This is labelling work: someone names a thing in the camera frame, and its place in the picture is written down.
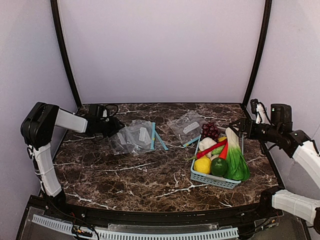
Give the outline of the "green white bok choy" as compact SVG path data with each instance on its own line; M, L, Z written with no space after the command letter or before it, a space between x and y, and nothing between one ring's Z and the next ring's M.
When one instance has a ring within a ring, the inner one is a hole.
M239 137L228 127L225 130L228 149L226 163L228 165L224 178L235 181L246 181L250 178L250 170L242 153Z

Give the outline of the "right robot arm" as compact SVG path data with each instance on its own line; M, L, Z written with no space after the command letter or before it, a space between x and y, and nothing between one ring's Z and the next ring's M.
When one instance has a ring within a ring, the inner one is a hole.
M256 120L241 118L229 124L234 133L241 137L246 135L252 140L273 143L283 150L308 173L316 185L320 184L320 152L316 142L302 130L293 130L292 108L288 104L273 103L270 115L262 104L251 100L251 111ZM320 202L286 190L282 186L275 186L264 190L256 213L263 218L269 218L274 210L281 210L299 217L320 231Z

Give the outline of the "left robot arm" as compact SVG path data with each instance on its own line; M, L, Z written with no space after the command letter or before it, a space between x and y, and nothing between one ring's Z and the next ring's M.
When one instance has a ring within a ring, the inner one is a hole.
M55 127L90 137L101 134L103 138L110 138L125 125L116 117L116 113L111 113L103 105L94 104L87 115L78 116L57 105L37 102L21 124L20 132L27 145L29 158L33 161L41 189L52 198L61 196L63 192L51 155Z

